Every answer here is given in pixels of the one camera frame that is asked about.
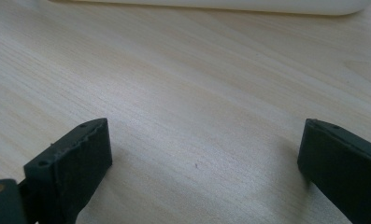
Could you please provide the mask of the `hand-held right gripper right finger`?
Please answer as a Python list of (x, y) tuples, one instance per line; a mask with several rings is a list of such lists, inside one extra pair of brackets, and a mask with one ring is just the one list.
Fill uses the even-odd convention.
[(297, 164), (352, 224), (371, 224), (370, 142), (337, 125), (307, 119)]

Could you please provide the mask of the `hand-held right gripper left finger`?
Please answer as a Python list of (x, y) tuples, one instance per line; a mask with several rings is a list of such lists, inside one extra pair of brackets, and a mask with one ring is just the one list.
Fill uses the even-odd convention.
[(75, 224), (112, 165), (107, 119), (80, 124), (24, 165), (20, 183), (31, 224)]

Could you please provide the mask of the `white rounded plastic container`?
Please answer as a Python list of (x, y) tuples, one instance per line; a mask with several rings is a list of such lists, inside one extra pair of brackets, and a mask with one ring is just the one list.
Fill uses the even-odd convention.
[(195, 7), (309, 15), (349, 15), (371, 5), (371, 0), (53, 0), (154, 7)]

